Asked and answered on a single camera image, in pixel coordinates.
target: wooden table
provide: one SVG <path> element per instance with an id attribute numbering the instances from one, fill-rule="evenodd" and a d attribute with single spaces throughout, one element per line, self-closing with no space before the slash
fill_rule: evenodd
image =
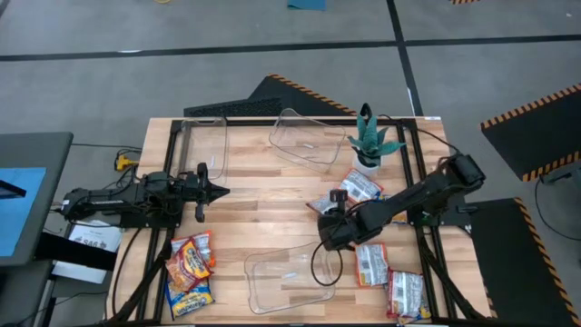
<path id="1" fill-rule="evenodd" d="M 153 118 L 150 121 L 143 145 L 139 175 L 162 170 L 171 120 Z M 445 138 L 441 121 L 418 118 L 417 123 L 419 128 Z M 345 129 L 348 134 L 357 133 L 355 127 Z M 213 268 L 211 287 L 216 303 L 172 322 L 169 307 L 165 302 L 162 322 L 389 322 L 385 315 L 387 302 L 383 289 L 358 287 L 355 255 L 349 252 L 343 254 L 344 272 L 332 299 L 263 315 L 254 314 L 249 309 L 244 260 L 253 253 L 266 253 L 319 242 L 317 214 L 307 208 L 305 203 L 337 187 L 350 169 L 353 158 L 353 151 L 349 147 L 349 142 L 345 140 L 329 173 L 317 173 L 278 157 L 269 143 L 270 131 L 270 126 L 228 127 L 229 157 L 225 186 L 231 189 L 231 194 L 206 208 L 205 223 L 196 222 L 193 211 L 195 206 L 187 204 L 182 226 L 175 231 L 176 236 L 212 231 L 211 247 L 216 257 L 216 267 Z M 438 158 L 449 154 L 449 151 L 444 144 L 434 138 L 425 134 L 419 136 L 424 160 L 430 172 L 436 166 Z M 386 140 L 397 140 L 395 128 L 388 131 Z M 407 140 L 412 170 L 417 182 L 418 169 L 409 134 Z M 379 175 L 374 180 L 385 187 L 384 193 L 394 194 L 404 190 L 406 181 L 401 155 L 396 153 L 384 157 Z M 474 245 L 470 238 L 457 227 L 441 227 L 440 232 L 451 279 L 479 312 L 486 316 L 490 315 Z M 120 255 L 117 257 L 117 267 L 134 233 L 135 230 L 125 232 L 119 249 Z M 120 272 L 116 299 L 118 309 L 142 279 L 150 235 L 151 230 L 141 231 Z M 164 233 L 161 233 L 158 244 L 162 244 L 163 237 Z M 391 224 L 384 228 L 383 233 L 373 239 L 373 242 L 386 244 L 389 265 L 393 269 L 421 273 L 416 235 L 411 227 Z M 440 315 L 446 316 L 440 283 L 436 275 L 433 276 Z M 157 280 L 153 281 L 150 288 L 146 318 L 153 316 L 157 285 Z M 281 296 L 291 296 L 289 292 L 279 292 Z M 107 310 L 111 316 L 112 292 L 109 294 Z"/>

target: yellow snack bag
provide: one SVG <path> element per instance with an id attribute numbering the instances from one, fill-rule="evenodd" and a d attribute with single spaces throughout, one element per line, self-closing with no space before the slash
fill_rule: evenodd
<path id="1" fill-rule="evenodd" d="M 173 282 L 168 282 L 165 292 L 167 301 L 172 309 L 172 318 L 194 312 L 204 305 L 214 302 L 210 293 L 210 284 L 207 280 L 200 282 L 189 292 L 176 291 Z"/>

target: white paper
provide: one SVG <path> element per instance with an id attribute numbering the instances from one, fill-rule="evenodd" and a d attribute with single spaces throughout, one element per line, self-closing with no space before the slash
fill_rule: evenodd
<path id="1" fill-rule="evenodd" d="M 94 226 L 107 226 L 108 223 L 91 221 L 86 224 Z M 69 240 L 98 247 L 109 252 L 116 252 L 121 242 L 121 229 L 116 227 L 88 227 L 76 225 L 69 236 Z M 102 283 L 106 271 L 89 268 L 75 263 L 57 262 L 53 268 L 53 274 L 80 281 Z"/>

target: black floor stripe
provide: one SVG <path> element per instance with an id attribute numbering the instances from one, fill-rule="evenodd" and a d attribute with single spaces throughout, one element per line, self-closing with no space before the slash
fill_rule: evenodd
<path id="1" fill-rule="evenodd" d="M 0 18 L 2 18 L 4 11 L 8 7 L 8 4 L 10 4 L 10 0 L 3 0 L 2 3 L 0 3 Z"/>
<path id="2" fill-rule="evenodd" d="M 0 14 L 6 8 L 10 0 L 4 0 L 0 4 Z M 171 55 L 215 55 L 215 54 L 244 54 L 277 51 L 300 50 L 332 50 L 332 49 L 365 49 L 401 46 L 438 46 L 438 45 L 502 45 L 524 44 L 544 42 L 581 41 L 581 35 L 549 35 L 549 36 L 515 36 L 515 37 L 489 37 L 489 38 L 465 38 L 465 39 L 441 39 L 441 40 L 411 40 L 411 41 L 352 41 L 352 42 L 327 42 L 307 44 L 285 45 L 240 45 L 240 46 L 214 46 L 204 48 L 180 48 L 158 49 L 140 51 L 103 51 L 87 53 L 62 53 L 62 54 L 0 54 L 0 62 L 43 61 L 43 60 L 73 60 L 73 59 L 102 59 L 102 58 L 134 58 L 147 56 L 171 56 Z"/>
<path id="3" fill-rule="evenodd" d="M 182 48 L 140 51 L 107 51 L 92 53 L 72 54 L 9 54 L 0 55 L 0 62 L 38 61 L 38 60 L 70 60 L 70 59 L 103 59 L 103 58 L 134 58 L 146 56 L 167 55 L 215 55 L 215 54 L 239 54 L 259 53 L 273 51 L 297 51 L 297 50 L 332 50 L 332 49 L 361 49 L 379 48 L 395 45 L 395 41 L 354 41 L 354 42 L 326 42 L 310 44 L 290 45 L 241 45 L 241 46 L 214 46 L 205 48 Z"/>
<path id="4" fill-rule="evenodd" d="M 406 49 L 406 43 L 404 42 L 403 32 L 401 31 L 401 23 L 399 22 L 398 9 L 396 9 L 395 0 L 386 0 L 388 3 L 389 16 L 391 18 L 391 25 L 393 26 L 393 33 L 396 36 L 396 42 L 398 45 L 399 60 L 401 61 L 401 66 L 403 67 L 403 75 L 406 79 L 406 85 L 408 86 L 409 96 L 411 97 L 411 105 L 414 115 L 422 116 L 424 111 L 421 108 L 421 103 L 419 102 L 418 88 L 416 87 L 416 79 L 411 70 L 411 63 L 409 62 L 408 49 Z"/>
<path id="5" fill-rule="evenodd" d="M 503 45 L 541 42 L 581 41 L 581 35 L 547 35 L 547 36 L 507 36 L 483 37 L 442 40 L 410 40 L 406 46 L 436 46 L 436 45 Z"/>

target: snack bag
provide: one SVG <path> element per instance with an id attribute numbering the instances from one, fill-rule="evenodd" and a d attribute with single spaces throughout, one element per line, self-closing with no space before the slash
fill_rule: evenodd
<path id="1" fill-rule="evenodd" d="M 400 325 L 407 325 L 408 323 L 417 322 L 420 320 L 426 320 L 432 317 L 432 313 L 429 311 L 428 301 L 426 296 L 421 297 L 421 304 L 419 305 L 419 314 L 415 317 L 398 317 L 398 323 Z"/>
<path id="2" fill-rule="evenodd" d="M 165 284 L 165 295 L 170 304 L 172 319 L 194 312 L 214 302 L 208 280 L 201 281 L 189 292 L 180 292 L 175 289 L 173 282 L 167 282 Z"/>
<path id="3" fill-rule="evenodd" d="M 210 267 L 216 265 L 216 261 L 212 255 L 212 251 L 210 249 L 210 231 L 206 231 L 204 233 L 195 234 L 188 237 L 181 237 L 172 239 L 172 253 L 176 253 L 186 241 L 189 239 L 193 239 L 193 243 L 198 249 L 198 252 L 202 256 L 203 260 L 208 263 Z"/>
<path id="4" fill-rule="evenodd" d="M 376 197 L 377 193 L 383 191 L 383 187 L 373 183 L 366 175 L 355 168 L 349 170 L 339 188 L 347 190 L 349 199 L 354 203 L 371 200 Z"/>
<path id="5" fill-rule="evenodd" d="M 389 318 L 417 317 L 424 292 L 424 279 L 413 272 L 396 272 L 389 269 L 388 293 Z"/>
<path id="6" fill-rule="evenodd" d="M 388 255 L 384 244 L 364 244 L 355 248 L 359 286 L 388 282 Z"/>
<path id="7" fill-rule="evenodd" d="M 202 259 L 193 240 L 186 241 L 182 247 L 165 263 L 175 288 L 188 292 L 212 272 Z"/>

